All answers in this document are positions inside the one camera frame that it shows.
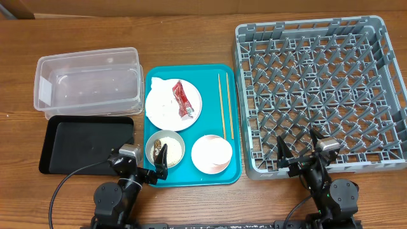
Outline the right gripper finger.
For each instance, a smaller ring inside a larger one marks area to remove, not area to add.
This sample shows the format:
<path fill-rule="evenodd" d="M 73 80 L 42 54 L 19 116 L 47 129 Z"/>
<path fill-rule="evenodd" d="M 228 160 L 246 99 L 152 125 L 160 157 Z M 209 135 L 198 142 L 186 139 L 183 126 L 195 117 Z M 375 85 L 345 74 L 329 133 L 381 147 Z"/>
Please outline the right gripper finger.
<path fill-rule="evenodd" d="M 286 168 L 290 167 L 290 159 L 293 158 L 293 154 L 291 150 L 287 147 L 287 144 L 283 140 L 281 136 L 277 137 L 277 167 L 278 168 Z"/>
<path fill-rule="evenodd" d="M 323 151 L 325 137 L 314 128 L 310 129 L 310 137 L 312 138 L 312 144 L 314 146 L 314 151 L 318 151 L 318 152 Z"/>

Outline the grey bowl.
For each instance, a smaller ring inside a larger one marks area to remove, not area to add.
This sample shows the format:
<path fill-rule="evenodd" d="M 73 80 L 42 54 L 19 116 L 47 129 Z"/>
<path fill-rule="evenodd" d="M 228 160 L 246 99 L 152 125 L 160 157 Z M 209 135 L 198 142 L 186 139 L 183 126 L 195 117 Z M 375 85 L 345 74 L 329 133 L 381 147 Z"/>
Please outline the grey bowl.
<path fill-rule="evenodd" d="M 185 143 L 184 143 L 182 137 L 181 137 L 178 133 L 176 133 L 176 132 L 174 132 L 174 131 L 171 131 L 171 130 L 160 130 L 160 131 L 154 133 L 154 134 L 148 139 L 148 141 L 147 141 L 147 143 L 146 143 L 146 147 L 145 147 L 145 155 L 146 155 L 146 158 L 148 159 L 148 161 L 149 161 L 152 165 L 154 164 L 154 162 L 152 162 L 152 158 L 151 158 L 151 156 L 150 156 L 150 150 L 151 150 L 151 148 L 153 147 L 153 142 L 154 142 L 155 140 L 160 139 L 160 138 L 163 138 L 163 137 L 172 137 L 172 138 L 174 138 L 174 139 L 177 139 L 177 140 L 180 142 L 181 146 L 182 146 L 182 149 L 183 149 L 183 156 L 184 156 L 184 153 L 185 153 Z"/>

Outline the pink shallow bowl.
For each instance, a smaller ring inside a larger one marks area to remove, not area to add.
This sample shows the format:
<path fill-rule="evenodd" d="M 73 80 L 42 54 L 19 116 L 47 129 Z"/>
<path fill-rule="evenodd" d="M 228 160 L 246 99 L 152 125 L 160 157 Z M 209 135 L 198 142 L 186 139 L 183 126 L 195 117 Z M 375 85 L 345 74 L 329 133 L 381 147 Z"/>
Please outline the pink shallow bowl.
<path fill-rule="evenodd" d="M 233 148 L 231 144 L 217 135 L 204 135 L 191 149 L 193 165 L 204 174 L 219 174 L 231 162 Z"/>

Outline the white round plate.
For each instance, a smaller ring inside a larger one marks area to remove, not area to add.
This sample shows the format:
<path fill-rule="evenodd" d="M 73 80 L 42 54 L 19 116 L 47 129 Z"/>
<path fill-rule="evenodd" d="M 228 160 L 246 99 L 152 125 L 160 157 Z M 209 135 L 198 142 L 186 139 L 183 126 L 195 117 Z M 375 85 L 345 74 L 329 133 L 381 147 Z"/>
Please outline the white round plate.
<path fill-rule="evenodd" d="M 159 129 L 181 131 L 191 127 L 194 124 L 202 111 L 202 98 L 198 89 L 186 80 L 169 79 L 173 83 L 181 81 L 185 94 L 191 103 L 194 112 L 193 117 L 179 116 L 179 105 L 174 97 L 173 92 L 167 95 L 156 94 L 149 91 L 146 97 L 146 116 L 150 122 Z"/>

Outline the red snack wrapper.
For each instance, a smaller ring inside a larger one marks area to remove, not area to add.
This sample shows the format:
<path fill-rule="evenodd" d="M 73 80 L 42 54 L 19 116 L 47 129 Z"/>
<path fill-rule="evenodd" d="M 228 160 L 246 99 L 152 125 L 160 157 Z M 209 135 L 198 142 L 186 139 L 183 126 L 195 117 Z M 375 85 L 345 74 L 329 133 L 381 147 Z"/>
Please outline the red snack wrapper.
<path fill-rule="evenodd" d="M 179 105 L 179 116 L 182 118 L 187 115 L 192 118 L 194 109 L 185 94 L 183 85 L 180 80 L 173 86 L 172 92 Z"/>

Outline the white napkin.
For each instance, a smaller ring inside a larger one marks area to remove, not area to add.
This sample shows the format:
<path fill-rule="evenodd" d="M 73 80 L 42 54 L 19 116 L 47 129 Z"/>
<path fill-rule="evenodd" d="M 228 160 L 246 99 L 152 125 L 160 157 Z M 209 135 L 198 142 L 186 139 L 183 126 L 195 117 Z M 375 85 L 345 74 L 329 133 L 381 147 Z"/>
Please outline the white napkin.
<path fill-rule="evenodd" d="M 151 91 L 156 94 L 164 94 L 167 95 L 172 93 L 172 87 L 175 85 L 170 80 L 163 80 L 158 77 L 152 77 L 151 79 Z"/>

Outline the white rice pile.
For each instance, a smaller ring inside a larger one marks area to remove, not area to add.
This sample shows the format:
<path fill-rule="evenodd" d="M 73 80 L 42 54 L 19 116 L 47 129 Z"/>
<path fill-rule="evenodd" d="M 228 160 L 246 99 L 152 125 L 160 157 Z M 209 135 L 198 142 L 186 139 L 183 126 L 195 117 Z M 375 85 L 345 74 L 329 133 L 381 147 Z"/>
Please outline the white rice pile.
<path fill-rule="evenodd" d="M 167 166 L 173 167 L 181 161 L 183 157 L 183 149 L 180 142 L 172 137 L 163 137 L 153 142 L 153 147 L 150 150 L 152 162 L 157 158 L 160 150 L 165 144 L 167 145 Z"/>

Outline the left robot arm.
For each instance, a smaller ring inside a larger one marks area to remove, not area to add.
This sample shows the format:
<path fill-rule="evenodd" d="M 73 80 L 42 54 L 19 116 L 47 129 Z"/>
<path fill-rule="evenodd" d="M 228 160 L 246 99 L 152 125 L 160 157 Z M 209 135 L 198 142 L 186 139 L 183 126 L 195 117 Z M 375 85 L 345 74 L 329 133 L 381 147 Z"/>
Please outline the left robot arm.
<path fill-rule="evenodd" d="M 164 144 L 154 161 L 155 170 L 138 167 L 139 148 L 125 144 L 113 151 L 107 159 L 110 167 L 119 175 L 117 183 L 103 183 L 95 191 L 94 217 L 91 228 L 138 228 L 129 220 L 143 184 L 156 184 L 168 176 L 168 146 Z"/>

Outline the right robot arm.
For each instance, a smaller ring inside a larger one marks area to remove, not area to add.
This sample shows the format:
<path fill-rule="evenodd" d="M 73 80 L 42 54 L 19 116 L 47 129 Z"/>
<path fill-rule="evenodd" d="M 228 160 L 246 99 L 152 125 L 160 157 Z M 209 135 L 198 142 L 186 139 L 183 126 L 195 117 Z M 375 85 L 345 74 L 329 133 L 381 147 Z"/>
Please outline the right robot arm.
<path fill-rule="evenodd" d="M 358 212 L 359 186 L 348 179 L 331 179 L 327 166 L 335 161 L 340 143 L 324 137 L 316 129 L 310 130 L 313 151 L 308 156 L 295 157 L 281 136 L 277 138 L 277 166 L 287 167 L 289 177 L 299 177 L 310 195 L 296 205 L 286 216 L 282 228 L 362 228 L 354 219 Z M 307 214 L 303 221 L 291 220 L 293 213 L 312 199 L 316 213 Z"/>

